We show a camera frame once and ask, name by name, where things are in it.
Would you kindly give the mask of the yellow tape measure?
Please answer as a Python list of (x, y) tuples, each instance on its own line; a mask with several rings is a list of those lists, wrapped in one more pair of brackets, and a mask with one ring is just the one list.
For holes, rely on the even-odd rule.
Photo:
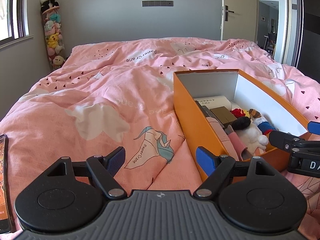
[(244, 111), (244, 113), (245, 113), (245, 116), (247, 116), (247, 117), (249, 117), (250, 118), (250, 114), (249, 114), (249, 111), (248, 110), (243, 110)]

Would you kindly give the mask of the brown square gift box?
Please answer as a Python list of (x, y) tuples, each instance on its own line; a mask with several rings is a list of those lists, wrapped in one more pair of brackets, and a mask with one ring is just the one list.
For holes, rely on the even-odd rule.
[(225, 106), (212, 108), (210, 111), (221, 122), (223, 127), (231, 125), (236, 120), (236, 117)]

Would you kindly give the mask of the orange storage box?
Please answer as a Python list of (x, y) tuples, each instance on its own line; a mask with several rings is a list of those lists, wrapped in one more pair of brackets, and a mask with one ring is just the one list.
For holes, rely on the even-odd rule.
[(241, 109), (256, 109), (282, 132), (310, 139), (308, 121), (286, 100), (272, 89), (239, 69), (193, 70), (174, 72), (174, 109), (193, 157), (196, 149), (203, 146), (214, 155), (239, 155), (232, 152), (241, 146), (221, 139), (222, 131), (217, 119), (195, 101), (196, 98), (225, 96)]

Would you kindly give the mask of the small doll blue outfit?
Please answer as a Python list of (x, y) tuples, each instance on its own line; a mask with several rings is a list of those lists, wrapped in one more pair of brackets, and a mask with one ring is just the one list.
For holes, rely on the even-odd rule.
[(257, 110), (249, 109), (249, 116), (252, 122), (260, 129), (263, 135), (267, 136), (277, 129)]

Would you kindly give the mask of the dark wardrobe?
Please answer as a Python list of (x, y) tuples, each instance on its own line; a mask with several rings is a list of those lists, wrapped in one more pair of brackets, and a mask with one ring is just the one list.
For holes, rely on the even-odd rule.
[(319, 81), (319, 0), (302, 0), (303, 33), (298, 69)]

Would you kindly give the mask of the black rectangular case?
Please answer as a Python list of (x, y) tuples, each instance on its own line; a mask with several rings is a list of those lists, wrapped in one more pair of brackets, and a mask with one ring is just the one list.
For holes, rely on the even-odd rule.
[(202, 114), (203, 114), (206, 118), (212, 116), (197, 100), (195, 100), (195, 103), (197, 104), (197, 106), (198, 106), (199, 109), (201, 110)]

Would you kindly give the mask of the long white box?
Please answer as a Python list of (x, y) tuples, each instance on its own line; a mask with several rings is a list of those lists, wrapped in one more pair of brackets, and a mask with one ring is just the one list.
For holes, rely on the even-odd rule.
[(206, 106), (208, 109), (214, 109), (218, 107), (225, 107), (229, 111), (232, 110), (232, 103), (225, 96), (210, 96), (204, 98), (195, 98), (201, 106)]

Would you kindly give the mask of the grey wall switch panel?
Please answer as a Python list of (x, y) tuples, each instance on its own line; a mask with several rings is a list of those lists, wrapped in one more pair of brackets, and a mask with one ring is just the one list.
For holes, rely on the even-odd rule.
[(173, 7), (173, 1), (165, 1), (165, 0), (144, 0), (142, 1), (142, 7)]

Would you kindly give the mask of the smartphone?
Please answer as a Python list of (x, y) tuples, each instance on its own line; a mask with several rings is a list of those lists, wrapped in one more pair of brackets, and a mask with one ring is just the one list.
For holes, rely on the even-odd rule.
[(1, 235), (15, 229), (14, 215), (8, 182), (8, 143), (6, 134), (1, 135)]

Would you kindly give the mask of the cream bedroom door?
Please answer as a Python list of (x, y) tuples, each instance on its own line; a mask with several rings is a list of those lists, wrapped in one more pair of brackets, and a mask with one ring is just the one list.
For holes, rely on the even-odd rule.
[(221, 40), (256, 41), (259, 0), (222, 0)]

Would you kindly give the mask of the pink patterned duvet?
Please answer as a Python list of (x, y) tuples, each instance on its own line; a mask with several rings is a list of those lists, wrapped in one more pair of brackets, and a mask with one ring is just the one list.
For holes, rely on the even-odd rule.
[[(214, 199), (174, 109), (174, 72), (239, 69), (319, 122), (319, 83), (246, 40), (160, 38), (86, 44), (1, 121), (15, 229), (1, 239), (319, 239), (319, 178), (290, 153), (236, 161)], [(125, 148), (107, 199), (86, 160)]]

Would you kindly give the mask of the red flower toy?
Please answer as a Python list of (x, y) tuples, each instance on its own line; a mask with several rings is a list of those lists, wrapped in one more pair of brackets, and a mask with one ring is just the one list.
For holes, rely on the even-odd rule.
[(247, 115), (246, 111), (244, 111), (243, 109), (240, 109), (240, 108), (235, 108), (235, 109), (231, 110), (231, 113), (232, 113), (236, 118), (244, 117), (244, 116)]

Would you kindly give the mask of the stack of plush toys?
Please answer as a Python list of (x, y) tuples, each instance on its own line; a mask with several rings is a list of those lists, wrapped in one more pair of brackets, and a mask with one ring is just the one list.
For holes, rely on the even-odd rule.
[(65, 63), (65, 46), (61, 31), (61, 15), (57, 0), (40, 0), (47, 56), (52, 70)]

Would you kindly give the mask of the window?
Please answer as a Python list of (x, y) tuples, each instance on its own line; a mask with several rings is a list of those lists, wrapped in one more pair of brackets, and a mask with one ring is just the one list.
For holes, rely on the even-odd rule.
[(30, 38), (27, 0), (1, 0), (1, 49)]

